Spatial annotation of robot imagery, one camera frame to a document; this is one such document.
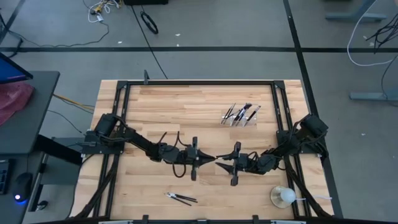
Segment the pink cloth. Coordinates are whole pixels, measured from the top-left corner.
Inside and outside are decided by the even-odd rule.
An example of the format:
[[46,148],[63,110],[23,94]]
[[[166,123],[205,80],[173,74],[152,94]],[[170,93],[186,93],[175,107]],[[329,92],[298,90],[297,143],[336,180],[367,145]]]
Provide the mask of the pink cloth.
[[0,84],[0,126],[16,111],[25,107],[33,89],[24,82]]

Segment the wooden table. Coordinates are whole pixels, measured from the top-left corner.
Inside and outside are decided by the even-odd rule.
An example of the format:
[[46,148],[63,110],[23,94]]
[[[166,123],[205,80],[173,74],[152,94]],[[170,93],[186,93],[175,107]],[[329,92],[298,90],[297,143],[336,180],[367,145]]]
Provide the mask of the wooden table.
[[[103,113],[111,113],[116,83],[117,80],[101,82],[92,129]],[[296,122],[308,114],[301,82],[285,80],[285,85],[291,116]],[[262,106],[255,126],[220,126],[221,116],[232,103],[246,102]],[[243,153],[262,153],[277,146],[277,123],[271,88],[264,88],[264,85],[133,86],[126,121],[153,142],[157,142],[165,131],[168,134],[163,142],[171,145],[175,142],[177,131],[180,131],[181,140],[185,143],[191,143],[192,137],[197,136],[198,147],[212,156],[230,153],[236,141],[242,143]],[[81,168],[72,216],[82,210],[96,190],[102,158],[102,155],[95,155]],[[301,154],[300,158],[309,191],[313,195],[328,197],[319,158],[315,154]],[[173,175],[171,165],[152,162],[143,151],[126,144],[119,161],[111,219],[140,220],[143,215],[149,215],[151,220],[251,219],[252,215],[259,215],[260,219],[293,218],[291,207],[277,208],[270,200],[273,187],[287,187],[286,173],[282,170],[272,170],[266,175],[240,172],[239,184],[235,187],[229,185],[231,176],[214,162],[199,168],[196,182],[190,180],[189,173],[190,166],[187,167],[187,175],[178,179]],[[199,203],[189,207],[166,197],[166,192],[191,195]],[[330,200],[316,200],[325,211],[333,213]],[[105,202],[102,203],[100,214],[104,213],[104,207]],[[299,209],[303,215],[301,203]]]

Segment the yellow cable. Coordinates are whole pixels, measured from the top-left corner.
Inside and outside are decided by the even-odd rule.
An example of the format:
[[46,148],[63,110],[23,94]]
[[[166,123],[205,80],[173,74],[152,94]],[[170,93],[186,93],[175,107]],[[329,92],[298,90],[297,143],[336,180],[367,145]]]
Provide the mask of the yellow cable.
[[90,108],[90,107],[88,107],[88,106],[85,106],[85,105],[83,105],[83,104],[81,104],[81,103],[78,103],[78,102],[76,102],[76,101],[73,101],[73,100],[71,100],[71,99],[69,99],[69,98],[66,98],[66,97],[64,97],[64,96],[60,96],[60,95],[57,95],[57,94],[55,94],[55,93],[54,93],[53,95],[54,95],[55,97],[57,97],[57,98],[66,100],[66,101],[68,101],[69,103],[73,103],[74,105],[81,106],[81,107],[84,108],[84,109],[88,109],[88,110],[94,111],[93,108]]

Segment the black box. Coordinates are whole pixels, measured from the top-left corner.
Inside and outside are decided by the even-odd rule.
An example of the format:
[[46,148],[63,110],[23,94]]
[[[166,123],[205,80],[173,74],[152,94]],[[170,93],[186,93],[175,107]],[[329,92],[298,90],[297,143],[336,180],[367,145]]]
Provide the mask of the black box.
[[128,6],[143,5],[143,4],[167,4],[169,0],[124,0]]

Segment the gray desk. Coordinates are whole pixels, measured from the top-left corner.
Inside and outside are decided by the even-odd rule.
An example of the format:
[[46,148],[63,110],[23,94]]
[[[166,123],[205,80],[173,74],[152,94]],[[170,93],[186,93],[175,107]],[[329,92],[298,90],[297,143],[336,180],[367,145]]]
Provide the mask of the gray desk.
[[32,152],[32,150],[60,74],[58,72],[31,72],[31,74],[34,79],[26,82],[35,87],[32,98],[23,110],[18,111],[0,126],[0,159],[13,161],[7,194],[0,195],[0,223],[22,222],[27,203],[16,203],[11,190],[16,177],[27,170],[33,173],[34,180],[36,179],[44,156],[43,152]]

